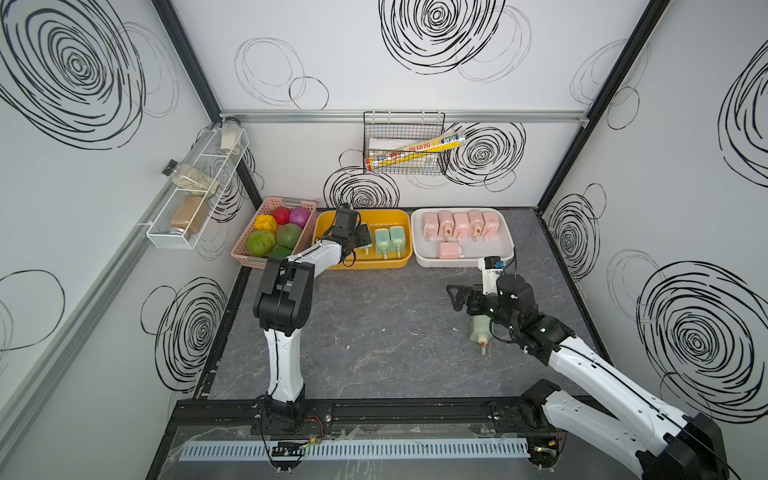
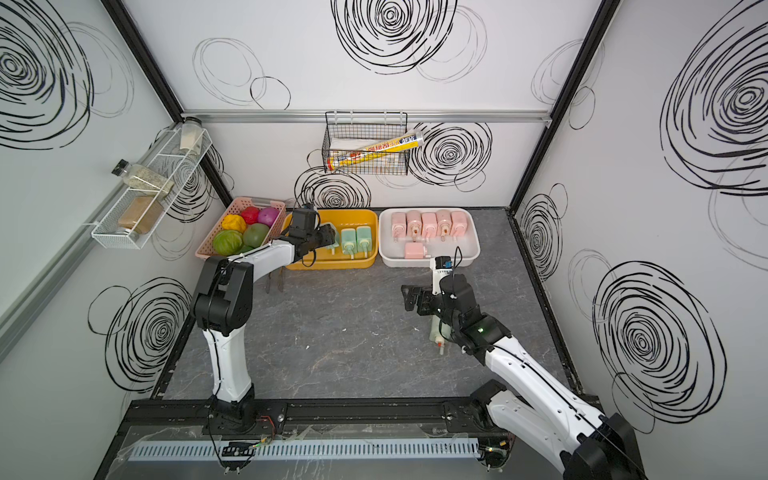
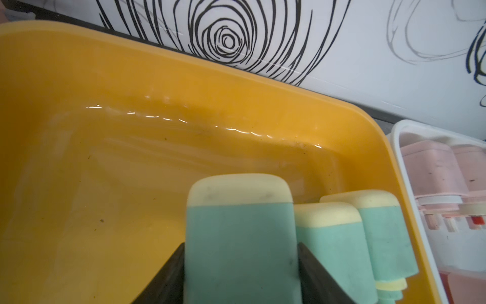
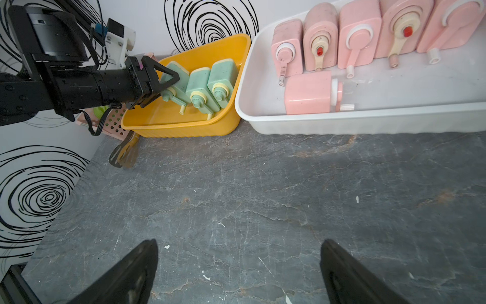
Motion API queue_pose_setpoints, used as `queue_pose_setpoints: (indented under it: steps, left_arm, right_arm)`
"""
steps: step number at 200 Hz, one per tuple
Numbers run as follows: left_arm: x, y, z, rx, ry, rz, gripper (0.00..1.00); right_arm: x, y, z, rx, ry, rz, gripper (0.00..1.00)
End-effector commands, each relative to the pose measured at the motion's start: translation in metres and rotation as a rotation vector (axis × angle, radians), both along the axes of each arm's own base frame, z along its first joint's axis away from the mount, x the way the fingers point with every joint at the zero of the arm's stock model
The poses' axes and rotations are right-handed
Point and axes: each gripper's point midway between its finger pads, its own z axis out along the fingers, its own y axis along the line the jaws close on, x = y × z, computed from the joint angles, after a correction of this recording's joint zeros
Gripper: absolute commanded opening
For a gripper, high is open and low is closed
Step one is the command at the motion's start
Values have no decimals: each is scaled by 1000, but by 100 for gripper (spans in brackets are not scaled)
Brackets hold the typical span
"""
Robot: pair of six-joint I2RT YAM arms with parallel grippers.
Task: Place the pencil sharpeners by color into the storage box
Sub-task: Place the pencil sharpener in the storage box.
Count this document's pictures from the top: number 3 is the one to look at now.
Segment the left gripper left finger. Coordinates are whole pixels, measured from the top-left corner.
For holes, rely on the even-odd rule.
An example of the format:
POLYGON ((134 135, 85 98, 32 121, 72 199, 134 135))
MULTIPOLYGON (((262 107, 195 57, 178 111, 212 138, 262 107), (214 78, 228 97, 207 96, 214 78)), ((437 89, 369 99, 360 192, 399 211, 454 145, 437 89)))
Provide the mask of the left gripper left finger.
POLYGON ((185 243, 181 243, 132 303, 183 303, 184 253, 185 243))

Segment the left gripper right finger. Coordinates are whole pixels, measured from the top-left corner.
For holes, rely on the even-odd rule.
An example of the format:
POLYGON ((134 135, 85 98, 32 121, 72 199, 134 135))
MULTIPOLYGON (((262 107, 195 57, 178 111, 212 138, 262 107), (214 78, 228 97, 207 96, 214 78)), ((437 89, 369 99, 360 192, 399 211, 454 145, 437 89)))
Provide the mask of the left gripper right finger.
POLYGON ((297 251, 303 303, 355 304, 304 243, 297 251))

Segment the green sharpener square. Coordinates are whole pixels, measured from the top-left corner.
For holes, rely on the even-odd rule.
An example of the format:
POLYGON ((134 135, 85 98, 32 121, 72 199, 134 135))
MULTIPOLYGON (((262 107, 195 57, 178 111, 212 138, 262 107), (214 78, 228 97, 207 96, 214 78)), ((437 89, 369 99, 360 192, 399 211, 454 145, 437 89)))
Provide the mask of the green sharpener square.
POLYGON ((185 303, 301 303, 291 190, 281 177, 197 181, 187 199, 185 303))

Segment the white plastic storage box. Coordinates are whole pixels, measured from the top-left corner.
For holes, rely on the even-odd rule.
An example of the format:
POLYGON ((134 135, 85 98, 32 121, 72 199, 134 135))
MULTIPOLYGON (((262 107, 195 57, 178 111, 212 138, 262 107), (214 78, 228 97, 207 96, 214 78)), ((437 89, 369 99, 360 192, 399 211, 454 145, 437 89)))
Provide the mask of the white plastic storage box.
POLYGON ((440 302, 449 303, 439 271, 461 269, 485 272, 485 228, 471 230, 466 218, 459 214, 456 218, 457 232, 448 232, 443 222, 440 223, 438 230, 430 230, 416 204, 403 162, 401 148, 420 141, 430 140, 446 144, 451 148, 459 145, 473 145, 485 150, 485 142, 412 120, 398 122, 392 128, 388 138, 401 170, 410 200, 413 220, 418 225, 420 241, 425 250, 425 259, 432 269, 432 285, 439 292, 440 302))

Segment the pink sharpener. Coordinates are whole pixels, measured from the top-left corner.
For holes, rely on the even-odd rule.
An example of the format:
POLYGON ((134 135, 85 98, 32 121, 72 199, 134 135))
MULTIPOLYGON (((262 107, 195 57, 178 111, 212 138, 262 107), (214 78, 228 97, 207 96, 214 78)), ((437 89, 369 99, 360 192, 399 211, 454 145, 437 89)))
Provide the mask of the pink sharpener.
POLYGON ((452 148, 427 140, 402 147, 401 154, 427 227, 438 230, 443 222, 448 232, 457 232, 459 206, 469 190, 452 148))
POLYGON ((443 269, 439 274, 450 304, 485 303, 485 272, 443 269))
POLYGON ((466 218, 471 230, 485 228, 485 150, 473 145, 452 148, 468 188, 459 214, 466 218))

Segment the yellow plastic storage box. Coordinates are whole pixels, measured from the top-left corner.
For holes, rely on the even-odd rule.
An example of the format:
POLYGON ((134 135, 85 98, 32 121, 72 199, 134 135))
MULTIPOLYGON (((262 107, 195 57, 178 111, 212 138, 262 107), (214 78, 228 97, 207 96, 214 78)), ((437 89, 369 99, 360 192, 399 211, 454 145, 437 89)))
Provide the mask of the yellow plastic storage box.
POLYGON ((283 178, 296 203, 382 189, 439 303, 388 139, 360 108, 60 22, 1 26, 1 302, 130 303, 185 236, 207 176, 283 178))

